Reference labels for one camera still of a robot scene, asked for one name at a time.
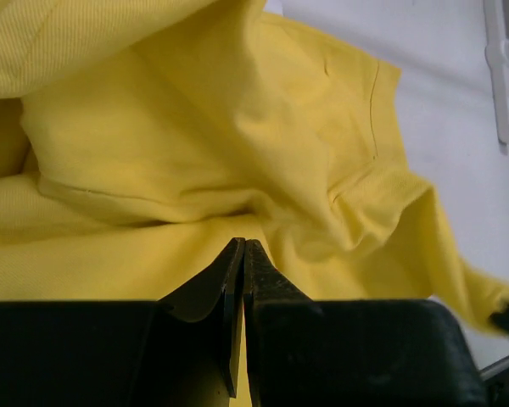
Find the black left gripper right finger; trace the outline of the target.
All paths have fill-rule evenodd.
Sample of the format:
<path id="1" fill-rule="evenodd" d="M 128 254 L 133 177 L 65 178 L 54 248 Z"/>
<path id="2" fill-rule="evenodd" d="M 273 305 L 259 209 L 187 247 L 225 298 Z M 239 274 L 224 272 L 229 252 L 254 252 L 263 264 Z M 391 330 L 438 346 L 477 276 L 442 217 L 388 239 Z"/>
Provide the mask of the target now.
<path id="1" fill-rule="evenodd" d="M 485 406 L 449 310 L 428 299 L 315 301 L 245 246 L 244 317 L 255 406 Z"/>

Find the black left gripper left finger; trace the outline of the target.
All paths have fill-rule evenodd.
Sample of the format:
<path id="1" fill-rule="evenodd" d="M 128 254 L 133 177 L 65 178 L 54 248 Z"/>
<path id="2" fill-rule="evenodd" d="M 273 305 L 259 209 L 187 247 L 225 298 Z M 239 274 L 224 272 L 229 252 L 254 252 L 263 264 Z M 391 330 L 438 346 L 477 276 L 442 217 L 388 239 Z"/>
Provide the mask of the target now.
<path id="1" fill-rule="evenodd" d="M 0 406 L 226 406 L 245 242 L 159 300 L 0 302 Z"/>

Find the yellow trousers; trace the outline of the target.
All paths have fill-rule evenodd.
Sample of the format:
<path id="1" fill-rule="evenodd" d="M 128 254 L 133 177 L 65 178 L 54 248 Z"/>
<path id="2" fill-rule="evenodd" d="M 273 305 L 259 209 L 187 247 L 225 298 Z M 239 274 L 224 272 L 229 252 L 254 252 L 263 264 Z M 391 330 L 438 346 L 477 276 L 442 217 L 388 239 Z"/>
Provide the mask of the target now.
<path id="1" fill-rule="evenodd" d="M 262 1 L 0 1 L 0 302 L 159 300 L 234 238 L 315 301 L 509 284 L 408 167 L 400 72 Z"/>

